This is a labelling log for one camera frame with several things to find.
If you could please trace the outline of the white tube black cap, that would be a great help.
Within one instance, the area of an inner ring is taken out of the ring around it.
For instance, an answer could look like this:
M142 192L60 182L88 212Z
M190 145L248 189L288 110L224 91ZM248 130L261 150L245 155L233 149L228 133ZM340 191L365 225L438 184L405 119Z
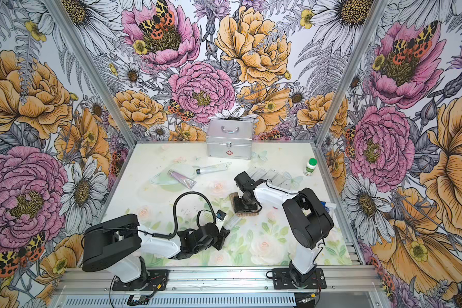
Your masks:
M260 171L258 171L255 175L255 179L256 180L260 180L260 179L263 179L263 180L268 180L269 179L269 169L261 169Z

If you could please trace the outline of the brown striped towel cloth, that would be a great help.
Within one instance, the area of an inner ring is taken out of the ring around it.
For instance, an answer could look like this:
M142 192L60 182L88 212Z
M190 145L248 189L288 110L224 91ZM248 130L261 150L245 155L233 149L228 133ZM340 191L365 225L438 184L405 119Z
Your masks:
M238 217L256 216L260 213L262 206L249 193L239 196L237 192L229 195L233 211Z

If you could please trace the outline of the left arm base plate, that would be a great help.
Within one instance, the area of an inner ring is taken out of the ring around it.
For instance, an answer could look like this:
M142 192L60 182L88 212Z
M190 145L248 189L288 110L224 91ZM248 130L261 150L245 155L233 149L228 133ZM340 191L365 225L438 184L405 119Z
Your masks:
M111 287L113 291L164 291L168 282L168 269L147 269L139 278L124 283L119 277Z

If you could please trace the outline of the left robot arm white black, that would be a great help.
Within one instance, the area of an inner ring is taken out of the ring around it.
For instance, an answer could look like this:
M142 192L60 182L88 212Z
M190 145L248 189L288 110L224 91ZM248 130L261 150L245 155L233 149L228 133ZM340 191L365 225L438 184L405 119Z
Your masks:
M87 273L107 270L124 284L145 283L149 280L148 272L144 259L136 255L136 251L184 260L212 246L219 250L228 235L223 227L226 217L226 213L219 210L212 222L196 230L178 231L175 237L169 238L140 226L135 214L100 223L84 233L82 269Z

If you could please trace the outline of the white tube purple cap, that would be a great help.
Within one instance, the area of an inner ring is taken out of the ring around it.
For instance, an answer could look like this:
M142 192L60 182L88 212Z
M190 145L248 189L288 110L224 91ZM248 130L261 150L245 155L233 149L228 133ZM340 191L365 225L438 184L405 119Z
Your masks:
M273 182L273 179L280 175L280 173L274 169L269 169L268 172L264 175L265 180L270 180Z
M254 179L255 180L255 174L259 171L261 171L262 169L261 168L257 168L255 166L252 166L250 167L248 170L247 170L247 173L248 175L250 176L250 178Z

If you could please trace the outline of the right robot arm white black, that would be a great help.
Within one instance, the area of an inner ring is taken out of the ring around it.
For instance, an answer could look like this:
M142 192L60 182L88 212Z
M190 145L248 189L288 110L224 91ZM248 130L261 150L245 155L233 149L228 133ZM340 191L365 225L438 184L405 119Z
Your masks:
M300 191L279 188L271 180L253 180L245 171L238 174L234 182L240 190L230 196L236 215L259 214L268 206L284 211L298 242L286 284L304 289L315 282L322 288L317 278L316 260L325 248L325 238L334 228L334 221L315 192L309 188Z

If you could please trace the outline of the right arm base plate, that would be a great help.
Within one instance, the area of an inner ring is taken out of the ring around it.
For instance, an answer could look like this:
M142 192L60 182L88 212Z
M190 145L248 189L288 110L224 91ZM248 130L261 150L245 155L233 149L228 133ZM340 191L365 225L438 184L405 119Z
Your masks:
M306 274L294 268L272 269L275 290L323 290L327 288L323 269L315 267Z

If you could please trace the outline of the white tube teal cap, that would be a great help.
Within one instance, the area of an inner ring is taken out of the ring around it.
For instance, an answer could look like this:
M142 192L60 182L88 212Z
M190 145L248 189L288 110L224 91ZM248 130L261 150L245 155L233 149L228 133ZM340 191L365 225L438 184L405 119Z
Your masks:
M209 173L217 173L217 172L226 171L229 169L231 164L232 164L231 162L225 162L225 163L220 163L220 164L214 164L211 166L199 167L199 168L196 168L196 174L206 175Z

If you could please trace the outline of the white tube dark blue cap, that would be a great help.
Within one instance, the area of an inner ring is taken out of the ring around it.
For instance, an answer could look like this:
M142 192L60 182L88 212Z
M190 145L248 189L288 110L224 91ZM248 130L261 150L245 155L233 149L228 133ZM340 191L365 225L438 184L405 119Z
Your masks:
M283 185L284 183L286 183L288 181L288 178L285 177L284 175L282 174L278 174L277 176L275 176L273 179L272 179L272 183L274 186L277 186L277 187L280 187L281 185Z

